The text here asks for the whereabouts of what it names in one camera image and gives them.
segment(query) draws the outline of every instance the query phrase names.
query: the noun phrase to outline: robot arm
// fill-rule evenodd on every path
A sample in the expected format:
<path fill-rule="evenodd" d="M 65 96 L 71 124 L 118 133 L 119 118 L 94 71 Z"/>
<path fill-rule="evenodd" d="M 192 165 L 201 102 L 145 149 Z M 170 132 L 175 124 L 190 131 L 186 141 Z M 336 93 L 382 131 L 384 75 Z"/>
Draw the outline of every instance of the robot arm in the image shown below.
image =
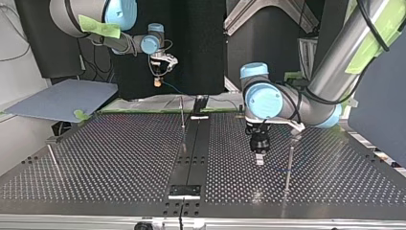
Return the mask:
<path fill-rule="evenodd" d="M 50 12 L 56 25 L 68 35 L 88 38 L 94 45 L 107 46 L 117 55 L 132 54 L 135 57 L 139 53 L 149 55 L 149 66 L 155 77 L 156 86 L 160 86 L 157 81 L 161 81 L 162 77 L 178 63 L 176 57 L 166 54 L 168 48 L 165 48 L 165 29 L 161 24 L 149 24 L 148 34 L 132 36 L 121 33 L 119 39 L 85 33 L 81 30 L 79 15 L 102 23 L 119 24 L 122 31 L 131 29 L 137 19 L 136 0 L 51 0 Z"/>
<path fill-rule="evenodd" d="M 368 8 L 369 18 L 375 23 L 385 8 L 395 2 L 391 1 L 369 0 L 358 1 L 358 4 L 361 3 Z M 400 14 L 387 20 L 391 20 L 392 27 L 402 25 L 405 13 L 400 11 Z M 355 9 L 328 50 L 305 92 L 272 83 L 268 79 L 268 67 L 264 63 L 250 63 L 241 68 L 241 85 L 247 108 L 247 132 L 252 135 L 252 151 L 269 151 L 268 124 L 275 118 L 322 128 L 333 127 L 339 122 L 342 113 L 340 99 L 352 83 L 362 75 L 368 62 L 372 61 L 372 57 L 367 59 L 365 66 L 358 70 L 359 72 L 349 71 L 349 66 L 354 57 L 359 55 L 358 51 L 363 42 L 366 39 L 374 39 L 370 31 L 370 25 L 367 24 L 361 7 Z M 371 46 L 370 49 L 376 49 L 378 53 L 380 46 Z"/>

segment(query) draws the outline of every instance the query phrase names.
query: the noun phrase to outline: metal rod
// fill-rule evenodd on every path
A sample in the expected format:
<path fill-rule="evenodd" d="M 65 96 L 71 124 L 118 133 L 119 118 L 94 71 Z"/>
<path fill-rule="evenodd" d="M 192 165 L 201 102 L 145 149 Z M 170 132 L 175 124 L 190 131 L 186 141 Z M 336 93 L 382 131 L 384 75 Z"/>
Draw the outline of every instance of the metal rod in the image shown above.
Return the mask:
<path fill-rule="evenodd" d="M 183 97 L 180 96 L 180 113 L 182 115 L 182 128 L 185 128 L 185 114 L 183 111 Z"/>
<path fill-rule="evenodd" d="M 284 192 L 286 194 L 289 193 L 289 184 L 290 184 L 290 174 L 292 173 L 292 163 L 293 163 L 293 152 L 295 151 L 295 148 L 290 146 L 290 151 L 289 151 L 289 161 L 287 162 L 287 175 L 286 175 L 286 184 L 284 187 Z"/>
<path fill-rule="evenodd" d="M 47 147 L 48 147 L 48 150 L 50 151 L 50 154 L 51 154 L 51 156 L 52 156 L 52 159 L 53 159 L 54 163 L 55 163 L 56 165 L 58 165 L 58 163 L 57 163 L 57 161 L 56 161 L 56 157 L 55 157 L 54 151 L 52 150 L 52 146 L 51 146 L 51 145 L 47 145 Z"/>

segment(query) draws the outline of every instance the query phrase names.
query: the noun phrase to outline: white wall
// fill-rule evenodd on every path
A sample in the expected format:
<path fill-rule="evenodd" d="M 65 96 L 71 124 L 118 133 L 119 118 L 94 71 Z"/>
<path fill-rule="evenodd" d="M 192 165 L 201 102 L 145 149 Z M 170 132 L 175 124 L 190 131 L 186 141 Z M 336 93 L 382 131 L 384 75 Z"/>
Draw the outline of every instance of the white wall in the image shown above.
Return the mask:
<path fill-rule="evenodd" d="M 15 8 L 13 0 L 0 0 L 0 3 Z M 22 32 L 19 19 L 10 11 L 6 14 Z M 0 60 L 19 56 L 27 47 L 0 12 Z M 19 59 L 0 61 L 0 111 L 46 87 L 47 82 L 41 78 L 31 50 Z M 0 115 L 0 175 L 40 150 L 44 141 L 52 136 L 50 125 L 53 123 Z"/>

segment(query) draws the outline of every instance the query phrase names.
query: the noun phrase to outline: black cable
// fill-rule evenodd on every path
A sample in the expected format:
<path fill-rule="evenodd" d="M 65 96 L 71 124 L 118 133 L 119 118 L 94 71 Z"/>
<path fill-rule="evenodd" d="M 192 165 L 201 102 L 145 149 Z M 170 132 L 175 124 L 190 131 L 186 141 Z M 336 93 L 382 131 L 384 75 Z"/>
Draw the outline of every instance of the black cable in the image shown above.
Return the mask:
<path fill-rule="evenodd" d="M 215 99 L 213 97 L 209 97 L 209 99 L 215 100 L 217 102 L 221 102 L 221 103 L 230 103 L 234 106 L 234 108 L 236 109 L 236 111 L 238 111 L 238 107 L 235 103 L 233 103 L 231 100 L 219 100 L 219 99 Z"/>
<path fill-rule="evenodd" d="M 113 70 L 113 61 L 112 61 L 111 59 L 110 59 L 110 66 L 108 67 L 108 70 L 107 70 L 107 71 L 104 71 L 104 70 L 102 70 L 102 69 L 100 68 L 100 66 L 98 65 L 98 62 L 97 62 L 97 60 L 96 60 L 96 46 L 93 47 L 93 62 L 95 63 L 96 68 L 97 68 L 100 72 L 102 72 L 102 73 L 104 73 L 104 74 L 109 74 L 109 73 Z"/>
<path fill-rule="evenodd" d="M 305 0 L 304 0 L 304 4 L 302 5 L 302 10 L 301 10 L 301 16 L 299 17 L 299 32 L 298 32 L 298 39 L 301 38 L 301 30 L 302 30 L 302 21 L 303 21 L 303 17 L 304 17 L 304 13 L 305 13 Z M 307 76 L 307 73 L 305 72 L 305 64 L 304 64 L 304 60 L 302 59 L 302 52 L 301 52 L 301 43 L 298 40 L 298 51 L 299 51 L 299 62 L 302 65 L 302 68 L 304 70 L 304 77 L 310 81 L 310 78 Z"/>
<path fill-rule="evenodd" d="M 375 57 L 368 63 L 368 65 L 364 68 L 364 70 L 362 71 L 361 75 L 358 78 L 358 82 L 354 85 L 354 87 L 352 88 L 351 92 L 347 95 L 347 97 L 345 97 L 342 100 L 336 101 L 336 102 L 332 102 L 332 101 L 327 101 L 325 99 L 320 98 L 319 96 L 315 95 L 313 92 L 311 92 L 308 88 L 306 89 L 307 94 L 310 96 L 309 98 L 313 101 L 316 101 L 320 104 L 330 104 L 330 105 L 336 105 L 336 104 L 341 104 L 343 102 L 346 102 L 348 99 L 350 99 L 352 97 L 352 95 L 355 93 L 355 91 L 357 90 L 359 84 L 361 83 L 361 80 L 364 78 L 365 73 L 367 72 L 368 68 L 370 67 L 371 63 L 375 60 Z"/>
<path fill-rule="evenodd" d="M 81 56 L 81 58 L 82 58 L 82 60 L 83 60 L 83 64 L 84 64 L 84 65 L 87 64 L 87 65 L 89 66 L 89 68 L 92 69 L 93 72 L 95 73 L 95 76 L 93 77 L 92 81 L 95 81 L 97 77 L 99 77 L 99 78 L 100 78 L 101 80 L 103 80 L 103 81 L 108 81 L 108 79 L 106 80 L 104 77 L 102 77 L 102 76 L 99 74 L 99 71 L 98 71 L 97 66 L 96 66 L 94 63 L 92 63 L 91 61 L 89 61 L 88 59 L 86 59 L 86 57 L 84 56 L 83 51 L 82 51 L 82 49 L 81 49 L 81 46 L 80 46 L 80 43 L 79 43 L 79 39 L 78 39 L 78 38 L 77 38 L 77 44 L 78 44 L 78 47 L 79 47 L 79 54 L 80 54 L 80 56 Z M 87 68 L 85 68 L 85 70 L 83 70 L 83 72 L 80 74 L 80 76 L 83 76 L 84 73 L 86 73 L 86 70 L 87 70 Z"/>
<path fill-rule="evenodd" d="M 378 41 L 380 46 L 382 46 L 383 50 L 386 52 L 389 52 L 389 47 L 386 44 L 386 42 L 383 40 L 382 36 L 379 34 L 379 31 L 376 29 L 376 27 L 373 25 L 370 16 L 367 13 L 367 10 L 365 9 L 365 5 L 361 0 L 356 0 L 358 4 L 358 8 L 361 11 L 362 16 L 365 19 L 365 22 L 367 23 L 368 27 L 371 30 L 371 33 L 375 37 L 375 39 Z"/>
<path fill-rule="evenodd" d="M 27 50 L 26 50 L 23 54 L 21 54 L 21 55 L 19 55 L 19 56 L 16 56 L 16 57 L 10 57 L 10 58 L 5 58 L 5 59 L 0 59 L 0 62 L 3 62 L 3 61 L 10 61 L 10 60 L 15 60 L 15 59 L 22 58 L 22 57 L 24 57 L 25 55 L 28 54 L 28 52 L 30 51 L 30 48 L 31 48 L 31 46 L 28 45 Z"/>
<path fill-rule="evenodd" d="M 294 112 L 292 114 L 292 116 L 290 116 L 290 118 L 288 118 L 288 120 L 292 120 L 293 118 L 295 118 L 296 116 L 298 116 L 298 123 L 300 124 L 302 122 L 302 117 L 301 114 L 299 112 L 299 108 L 298 105 L 293 101 L 292 97 L 290 97 L 290 95 L 284 90 L 282 89 L 280 86 L 274 84 L 283 94 L 284 96 L 289 100 L 289 102 L 292 104 L 293 108 L 294 108 Z"/>

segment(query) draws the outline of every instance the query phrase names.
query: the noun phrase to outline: wire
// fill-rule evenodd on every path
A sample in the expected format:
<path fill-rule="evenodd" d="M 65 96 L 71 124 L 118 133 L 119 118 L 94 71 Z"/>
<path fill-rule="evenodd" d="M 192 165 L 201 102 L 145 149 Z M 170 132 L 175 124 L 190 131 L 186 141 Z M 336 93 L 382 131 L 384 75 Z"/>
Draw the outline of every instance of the wire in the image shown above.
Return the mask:
<path fill-rule="evenodd" d="M 152 65 L 151 65 L 151 61 L 150 61 L 150 56 L 148 56 L 148 66 L 149 66 L 149 71 L 151 72 L 151 74 L 152 74 L 153 76 L 155 76 L 155 77 L 158 77 L 158 78 L 163 77 L 164 75 L 166 75 L 166 74 L 169 72 L 168 69 L 167 69 L 167 71 L 165 71 L 165 73 L 163 73 L 163 74 L 157 74 L 157 73 L 155 73 L 155 71 L 152 70 Z"/>
<path fill-rule="evenodd" d="M 386 52 L 389 52 L 389 47 L 388 45 L 385 43 L 385 41 L 383 40 L 382 36 L 380 35 L 379 31 L 376 29 L 376 27 L 373 25 L 370 16 L 367 13 L 367 10 L 365 9 L 365 5 L 361 0 L 356 0 L 356 2 L 358 3 L 358 8 L 361 11 L 362 16 L 365 19 L 365 22 L 367 23 L 368 27 L 371 30 L 371 33 L 373 34 L 373 36 L 375 37 L 375 39 L 378 41 L 378 43 L 380 44 L 380 46 L 382 46 L 383 50 Z"/>
<path fill-rule="evenodd" d="M 86 59 L 86 57 L 84 56 L 83 51 L 82 51 L 82 49 L 81 49 L 80 42 L 79 42 L 79 39 L 78 39 L 78 38 L 77 38 L 77 44 L 78 44 L 78 47 L 79 47 L 79 54 L 80 54 L 80 56 L 81 56 L 81 59 L 83 60 L 84 65 L 87 64 L 87 65 L 89 66 L 89 68 L 92 69 L 93 72 L 95 73 L 95 76 L 93 77 L 92 81 L 95 81 L 97 77 L 99 77 L 101 80 L 103 80 L 103 81 L 105 81 L 105 82 L 108 81 L 108 79 L 106 80 L 105 78 L 103 78 L 103 77 L 99 74 L 99 71 L 98 71 L 97 66 L 96 66 L 94 63 L 92 63 L 91 61 L 89 61 L 89 60 Z M 86 68 L 85 70 L 83 70 L 83 72 L 80 74 L 80 76 L 83 76 L 84 73 L 86 73 L 86 71 L 87 71 L 87 68 Z"/>
<path fill-rule="evenodd" d="M 7 19 L 7 21 L 10 23 L 10 25 L 12 25 L 12 27 L 14 28 L 14 30 L 18 33 L 18 35 L 23 39 L 23 40 L 25 40 L 27 43 L 28 43 L 28 40 L 27 40 L 27 37 L 25 37 L 16 27 L 15 27 L 15 25 L 11 22 L 11 20 L 10 20 L 10 18 L 7 16 L 7 14 L 3 11 L 3 8 L 4 9 L 7 9 L 7 10 L 10 10 L 12 13 L 14 13 L 14 15 L 17 17 L 17 18 L 20 18 L 20 15 L 18 15 L 18 12 L 15 10 L 15 9 L 13 9 L 12 7 L 10 7 L 10 6 L 8 6 L 8 5 L 0 5 L 0 10 L 1 10 L 1 12 L 3 13 L 3 15 L 6 17 L 6 19 Z"/>
<path fill-rule="evenodd" d="M 26 50 L 23 54 L 21 54 L 21 55 L 19 55 L 19 56 L 16 56 L 16 57 L 10 57 L 10 58 L 6 58 L 6 59 L 0 59 L 0 62 L 3 62 L 3 61 L 10 61 L 10 60 L 15 60 L 15 59 L 22 58 L 22 57 L 24 57 L 25 55 L 27 55 L 27 53 L 30 51 L 30 48 L 31 48 L 31 46 L 29 45 L 29 46 L 27 47 L 27 50 Z"/>
<path fill-rule="evenodd" d="M 233 103 L 231 100 L 219 100 L 219 99 L 215 99 L 214 97 L 209 97 L 209 99 L 215 100 L 217 102 L 222 102 L 222 103 L 230 103 L 234 106 L 234 108 L 236 109 L 236 111 L 238 111 L 238 107 L 235 103 Z"/>
<path fill-rule="evenodd" d="M 11 26 L 13 27 L 13 29 L 17 32 L 17 34 L 28 44 L 27 49 L 24 51 L 24 53 L 22 53 L 21 55 L 18 55 L 16 57 L 9 57 L 9 58 L 5 58 L 5 59 L 0 59 L 0 62 L 4 62 L 4 61 L 10 61 L 10 60 L 15 60 L 15 59 L 19 59 L 24 57 L 25 55 L 28 54 L 28 52 L 30 51 L 31 45 L 27 40 L 27 37 L 25 37 L 23 34 L 20 33 L 20 31 L 18 31 L 18 29 L 14 26 L 14 24 L 11 22 L 10 18 L 7 16 L 7 14 L 3 11 L 3 8 L 8 9 L 10 11 L 12 11 L 16 17 L 20 18 L 20 16 L 18 15 L 17 11 L 15 9 L 13 9 L 12 7 L 5 5 L 5 4 L 0 4 L 0 11 L 1 13 L 6 17 L 7 21 L 11 24 Z"/>
<path fill-rule="evenodd" d="M 164 42 L 169 42 L 169 43 L 170 43 L 170 45 L 169 45 L 167 48 L 165 48 L 164 51 L 166 51 L 166 50 L 172 48 L 172 46 L 173 46 L 173 41 L 171 41 L 171 40 L 169 40 L 169 39 L 166 39 L 166 40 L 164 40 Z"/>
<path fill-rule="evenodd" d="M 100 72 L 102 72 L 102 73 L 104 73 L 104 74 L 110 74 L 110 72 L 113 70 L 113 61 L 112 61 L 111 59 L 110 59 L 110 66 L 108 67 L 108 70 L 107 70 L 107 71 L 104 71 L 104 70 L 102 70 L 102 69 L 100 68 L 100 66 L 98 65 L 97 59 L 96 59 L 96 46 L 93 47 L 93 62 L 95 63 L 96 68 L 97 68 Z"/>
<path fill-rule="evenodd" d="M 188 94 L 186 94 L 186 93 L 180 91 L 180 90 L 177 89 L 175 86 L 173 86 L 173 85 L 171 85 L 171 84 L 169 84 L 169 83 L 167 83 L 167 82 L 165 82 L 165 81 L 162 81 L 162 84 L 165 84 L 165 85 L 169 86 L 170 88 L 174 89 L 176 92 L 178 92 L 178 93 L 180 93 L 180 94 L 190 96 L 190 95 L 188 95 Z"/>
<path fill-rule="evenodd" d="M 310 99 L 313 101 L 316 101 L 320 104 L 330 104 L 330 105 L 336 105 L 336 104 L 341 104 L 346 102 L 348 99 L 350 99 L 352 97 L 352 95 L 355 93 L 355 91 L 357 90 L 359 84 L 361 83 L 362 79 L 365 76 L 365 73 L 367 72 L 368 68 L 370 67 L 371 63 L 375 60 L 375 57 L 368 63 L 368 65 L 364 68 L 364 70 L 362 71 L 362 73 L 360 74 L 359 78 L 358 78 L 358 82 L 354 85 L 354 87 L 352 88 L 352 90 L 350 91 L 350 93 L 347 95 L 346 98 L 336 101 L 336 102 L 332 102 L 332 101 L 327 101 L 325 99 L 320 98 L 319 96 L 315 95 L 314 93 L 312 93 L 308 88 L 306 89 L 307 94 L 310 96 Z"/>
<path fill-rule="evenodd" d="M 301 52 L 301 41 L 299 40 L 301 38 L 301 30 L 302 30 L 302 21 L 304 18 L 304 13 L 305 13 L 305 0 L 304 0 L 304 4 L 302 5 L 302 10 L 301 10 L 301 16 L 299 17 L 299 31 L 298 31 L 298 51 L 299 51 L 299 62 L 302 65 L 302 69 L 304 70 L 304 77 L 310 81 L 310 78 L 307 76 L 307 73 L 305 71 L 305 64 L 304 64 L 304 60 L 302 59 L 302 52 Z"/>
<path fill-rule="evenodd" d="M 293 108 L 294 108 L 294 112 L 292 114 L 292 116 L 288 119 L 288 120 L 292 120 L 293 118 L 295 118 L 296 116 L 298 116 L 298 123 L 300 124 L 302 122 L 302 116 L 299 112 L 299 105 L 297 105 L 292 97 L 290 97 L 290 95 L 284 90 L 282 89 L 280 86 L 278 86 L 277 84 L 274 84 L 283 94 L 284 96 L 289 100 L 289 102 L 292 104 Z"/>

